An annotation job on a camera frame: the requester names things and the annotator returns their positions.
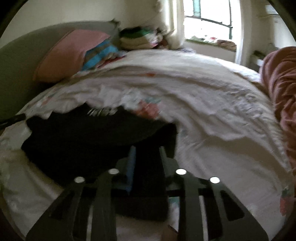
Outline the black garment with white lettering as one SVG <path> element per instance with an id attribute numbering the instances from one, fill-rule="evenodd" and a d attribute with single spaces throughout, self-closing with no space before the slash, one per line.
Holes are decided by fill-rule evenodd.
<path id="1" fill-rule="evenodd" d="M 119 106 L 95 109 L 83 104 L 67 113 L 26 121 L 31 135 L 22 150 L 28 160 L 57 185 L 66 188 L 75 177 L 93 181 L 127 158 L 132 150 L 134 176 L 114 199 L 118 213 L 141 220 L 164 221 L 168 198 L 160 148 L 175 154 L 177 126 L 148 120 Z"/>

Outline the stack of folded clothes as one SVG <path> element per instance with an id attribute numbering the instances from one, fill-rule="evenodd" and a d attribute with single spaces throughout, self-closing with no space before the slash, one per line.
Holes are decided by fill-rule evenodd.
<path id="1" fill-rule="evenodd" d="M 119 32 L 121 48 L 132 50 L 169 49 L 166 32 L 152 26 L 125 28 Z"/>

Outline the clothes pile on windowsill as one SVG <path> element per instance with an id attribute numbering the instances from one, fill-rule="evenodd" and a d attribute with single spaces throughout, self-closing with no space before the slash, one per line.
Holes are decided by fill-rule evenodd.
<path id="1" fill-rule="evenodd" d="M 237 50 L 237 45 L 232 41 L 217 40 L 216 43 L 217 43 L 217 46 L 227 49 L 229 51 L 236 52 L 236 50 Z"/>

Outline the grey quilted headboard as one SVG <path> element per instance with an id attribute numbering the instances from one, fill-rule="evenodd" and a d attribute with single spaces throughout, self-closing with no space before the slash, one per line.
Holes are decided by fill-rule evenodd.
<path id="1" fill-rule="evenodd" d="M 82 21 L 44 27 L 9 42 L 1 48 L 1 118 L 16 115 L 26 103 L 51 87 L 33 80 L 34 72 L 47 52 L 68 32 L 75 29 L 102 31 L 120 45 L 120 22 Z"/>

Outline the white printed bed sheet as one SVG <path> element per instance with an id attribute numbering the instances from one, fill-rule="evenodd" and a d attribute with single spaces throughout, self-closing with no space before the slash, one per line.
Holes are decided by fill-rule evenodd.
<path id="1" fill-rule="evenodd" d="M 293 210 L 292 169 L 269 98 L 240 66 L 178 51 L 131 51 L 28 102 L 1 136 L 1 209 L 20 240 L 272 240 Z M 164 221 L 118 213 L 116 167 L 57 185 L 22 150 L 27 119 L 83 104 L 177 126 L 185 175 L 165 184 Z"/>

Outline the pink pillow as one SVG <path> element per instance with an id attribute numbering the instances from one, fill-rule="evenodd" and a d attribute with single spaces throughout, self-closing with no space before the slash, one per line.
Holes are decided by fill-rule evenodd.
<path id="1" fill-rule="evenodd" d="M 105 32 L 73 30 L 62 37 L 38 64 L 33 80 L 54 83 L 69 78 L 83 66 L 85 54 L 110 36 Z"/>

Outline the blue grey striped blanket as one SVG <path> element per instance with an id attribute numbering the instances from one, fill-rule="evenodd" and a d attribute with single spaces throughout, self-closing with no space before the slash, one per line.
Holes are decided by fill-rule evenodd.
<path id="1" fill-rule="evenodd" d="M 105 40 L 86 52 L 81 71 L 99 68 L 125 57 L 126 54 L 126 51 L 119 50 L 112 42 Z"/>

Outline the pink rumpled duvet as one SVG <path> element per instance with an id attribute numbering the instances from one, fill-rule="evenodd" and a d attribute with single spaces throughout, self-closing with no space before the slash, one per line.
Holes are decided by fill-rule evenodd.
<path id="1" fill-rule="evenodd" d="M 283 130 L 285 150 L 295 173 L 295 46 L 268 54 L 260 78 Z"/>

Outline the cream window curtain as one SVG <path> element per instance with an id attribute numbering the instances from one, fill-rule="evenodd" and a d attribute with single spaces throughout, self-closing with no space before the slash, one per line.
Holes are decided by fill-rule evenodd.
<path id="1" fill-rule="evenodd" d="M 183 1 L 156 1 L 157 25 L 166 34 L 169 47 L 177 50 L 184 44 Z"/>

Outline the window with dark frame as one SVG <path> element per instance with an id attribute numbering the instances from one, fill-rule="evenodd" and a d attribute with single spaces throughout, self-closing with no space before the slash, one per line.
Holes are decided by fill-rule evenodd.
<path id="1" fill-rule="evenodd" d="M 183 4 L 186 40 L 238 42 L 241 37 L 240 1 L 191 0 Z"/>

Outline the white wall air conditioner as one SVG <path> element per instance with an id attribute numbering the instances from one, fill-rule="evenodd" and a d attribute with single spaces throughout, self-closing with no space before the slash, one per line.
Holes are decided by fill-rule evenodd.
<path id="1" fill-rule="evenodd" d="M 278 17 L 278 16 L 280 16 L 279 13 L 270 4 L 265 4 L 261 6 L 259 9 L 259 13 L 257 15 L 259 19 L 265 19 L 269 17 Z"/>

